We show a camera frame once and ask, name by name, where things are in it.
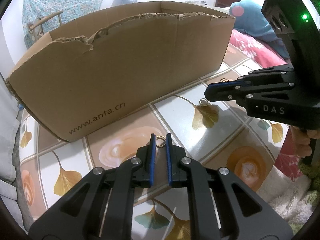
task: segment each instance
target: silver screw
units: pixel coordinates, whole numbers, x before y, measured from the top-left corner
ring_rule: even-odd
[[[181,159],[181,162],[182,162],[183,164],[189,164],[189,163],[191,163],[191,159],[188,158],[188,157],[184,157],[184,158]]]
[[[226,167],[222,167],[219,169],[219,172],[222,174],[222,175],[228,175],[229,174],[229,169],[226,168]]]
[[[141,162],[140,158],[138,157],[134,157],[131,159],[131,163],[132,164],[139,164]]]
[[[101,167],[95,167],[93,170],[92,170],[93,174],[94,175],[99,175],[103,172],[103,168]]]

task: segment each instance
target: human hand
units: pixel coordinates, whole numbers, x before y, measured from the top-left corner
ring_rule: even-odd
[[[295,154],[300,157],[310,156],[312,153],[311,147],[309,146],[311,138],[320,139],[320,130],[307,130],[303,132],[295,126],[290,126],[290,128]]]

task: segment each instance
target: patterned tablecloth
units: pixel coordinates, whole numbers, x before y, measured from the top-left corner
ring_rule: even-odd
[[[248,117],[234,101],[207,106],[199,101],[208,84],[260,68],[229,45],[219,70],[72,143],[54,138],[24,111],[20,169],[32,217],[39,218],[93,167],[110,169],[133,157],[151,133],[171,133],[187,155],[209,168],[227,166],[257,190],[279,155],[288,126]],[[154,184],[135,191],[132,239],[189,239],[187,190],[169,188],[164,148],[156,152]]]

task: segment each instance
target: pink circle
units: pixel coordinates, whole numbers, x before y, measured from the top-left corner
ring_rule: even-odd
[[[239,6],[239,5],[234,6],[232,8],[232,14],[235,17],[242,16],[244,14],[244,8],[242,6]]]

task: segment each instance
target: cardboard box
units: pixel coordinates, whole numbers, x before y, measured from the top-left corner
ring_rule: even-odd
[[[43,127],[74,141],[219,68],[233,24],[187,3],[107,8],[46,33],[6,83]]]

